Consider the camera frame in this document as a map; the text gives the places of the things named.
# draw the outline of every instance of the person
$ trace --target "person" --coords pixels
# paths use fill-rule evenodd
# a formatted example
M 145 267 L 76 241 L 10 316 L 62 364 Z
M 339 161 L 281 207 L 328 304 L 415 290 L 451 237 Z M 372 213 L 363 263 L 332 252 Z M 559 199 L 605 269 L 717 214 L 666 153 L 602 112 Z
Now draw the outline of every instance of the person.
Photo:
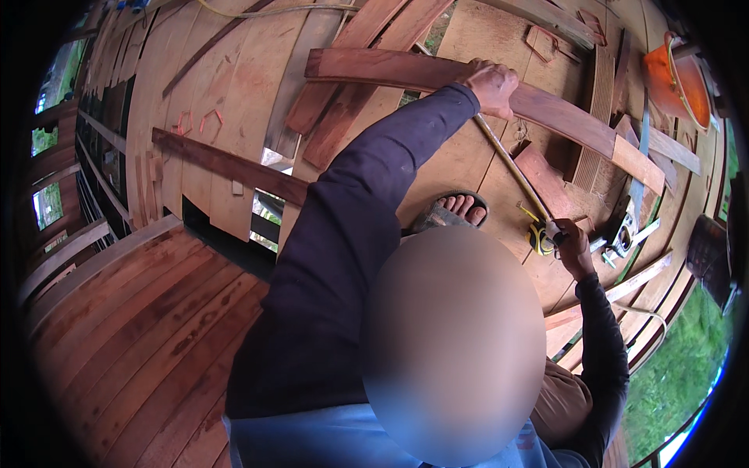
M 378 272 L 401 245 L 395 211 L 417 170 L 479 111 L 512 118 L 517 86 L 515 71 L 475 59 L 455 83 L 363 131 L 309 185 L 264 312 L 228 380 L 224 424 L 233 467 L 430 466 L 394 443 L 370 408 L 358 349 L 362 316 Z M 446 194 L 407 234 L 442 224 L 479 227 L 489 211 L 473 192 Z M 477 466 L 599 467 L 621 419 L 628 361 L 619 326 L 587 236 L 568 219 L 557 225 L 567 236 L 561 260 L 577 281 L 584 370 L 572 376 L 547 360 L 539 399 L 515 443 Z

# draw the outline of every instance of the toe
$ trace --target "toe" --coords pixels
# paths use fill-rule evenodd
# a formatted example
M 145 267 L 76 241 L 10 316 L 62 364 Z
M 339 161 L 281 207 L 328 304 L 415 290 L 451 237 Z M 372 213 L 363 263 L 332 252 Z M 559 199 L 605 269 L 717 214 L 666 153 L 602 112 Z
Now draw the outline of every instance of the toe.
M 484 216 L 486 216 L 486 210 L 481 207 L 475 207 L 471 211 L 468 212 L 468 216 L 466 216 L 466 221 L 468 221 L 474 226 L 478 226 L 481 220 L 484 219 Z
M 463 200 L 463 205 L 460 207 L 459 210 L 457 210 L 455 214 L 465 219 L 466 213 L 468 213 L 468 210 L 470 210 L 472 206 L 473 206 L 473 197 L 471 195 L 467 195 L 465 199 Z
M 466 198 L 463 195 L 458 195 L 457 197 L 455 197 L 455 206 L 452 207 L 450 211 L 452 211 L 453 213 L 457 213 L 463 206 L 463 202 L 465 201 L 465 199 Z

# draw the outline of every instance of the yellow cable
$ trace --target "yellow cable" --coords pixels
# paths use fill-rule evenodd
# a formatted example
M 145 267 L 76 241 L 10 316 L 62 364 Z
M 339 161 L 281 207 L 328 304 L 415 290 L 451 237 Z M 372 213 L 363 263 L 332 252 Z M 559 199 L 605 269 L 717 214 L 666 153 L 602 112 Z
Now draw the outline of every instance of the yellow cable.
M 257 16 L 266 16 L 266 15 L 272 15 L 276 13 L 285 13 L 287 11 L 296 11 L 296 10 L 327 9 L 327 10 L 359 11 L 360 9 L 360 7 L 354 7 L 352 5 L 346 5 L 346 4 L 308 3 L 308 4 L 296 5 L 294 7 L 280 8 L 278 10 L 258 11 L 256 13 L 232 14 L 232 13 L 224 13 L 223 11 L 217 10 L 216 8 L 210 6 L 205 0 L 198 0 L 198 3 L 203 5 L 207 10 L 220 16 L 226 16 L 228 18 L 255 18 Z

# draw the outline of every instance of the tape measure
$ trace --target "tape measure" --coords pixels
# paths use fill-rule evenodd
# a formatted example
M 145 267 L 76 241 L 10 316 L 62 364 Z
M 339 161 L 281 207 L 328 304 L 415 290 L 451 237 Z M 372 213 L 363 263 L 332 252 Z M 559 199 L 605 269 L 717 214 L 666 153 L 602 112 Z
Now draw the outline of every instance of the tape measure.
M 530 244 L 530 248 L 539 255 L 553 254 L 554 242 L 546 235 L 546 223 L 536 218 L 536 215 L 526 210 L 521 204 L 518 204 L 518 208 L 533 220 L 525 233 L 525 240 Z

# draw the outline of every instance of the sleeve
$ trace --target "sleeve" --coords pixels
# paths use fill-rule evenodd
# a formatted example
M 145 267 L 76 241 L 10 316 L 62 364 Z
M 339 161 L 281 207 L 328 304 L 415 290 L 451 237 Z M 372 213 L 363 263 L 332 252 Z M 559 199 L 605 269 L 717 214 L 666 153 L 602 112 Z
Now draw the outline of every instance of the sleeve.
M 359 329 L 370 284 L 400 243 L 395 210 L 416 170 L 478 111 L 468 88 L 441 88 L 362 132 L 309 185 L 234 358 L 230 418 L 367 402 Z
M 583 373 L 593 409 L 580 431 L 560 448 L 581 454 L 591 467 L 603 464 L 616 435 L 629 389 L 627 350 L 611 304 L 593 273 L 577 284 L 575 295 L 583 311 Z

